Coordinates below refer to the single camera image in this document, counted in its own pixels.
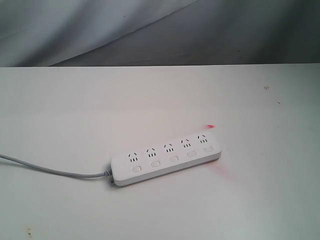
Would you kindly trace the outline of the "grey backdrop cloth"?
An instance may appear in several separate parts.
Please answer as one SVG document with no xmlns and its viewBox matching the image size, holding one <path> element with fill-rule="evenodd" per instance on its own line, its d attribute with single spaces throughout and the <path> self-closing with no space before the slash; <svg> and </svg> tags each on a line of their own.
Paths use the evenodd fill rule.
<svg viewBox="0 0 320 240">
<path fill-rule="evenodd" d="M 2 67 L 318 63 L 317 0 L 3 0 Z"/>
</svg>

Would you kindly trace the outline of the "white five-outlet power strip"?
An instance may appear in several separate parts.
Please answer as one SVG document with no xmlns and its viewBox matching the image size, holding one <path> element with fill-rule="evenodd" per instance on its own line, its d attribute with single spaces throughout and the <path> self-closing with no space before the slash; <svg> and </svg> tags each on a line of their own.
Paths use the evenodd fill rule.
<svg viewBox="0 0 320 240">
<path fill-rule="evenodd" d="M 116 155 L 110 167 L 114 184 L 124 187 L 216 161 L 221 154 L 221 146 L 206 130 Z"/>
</svg>

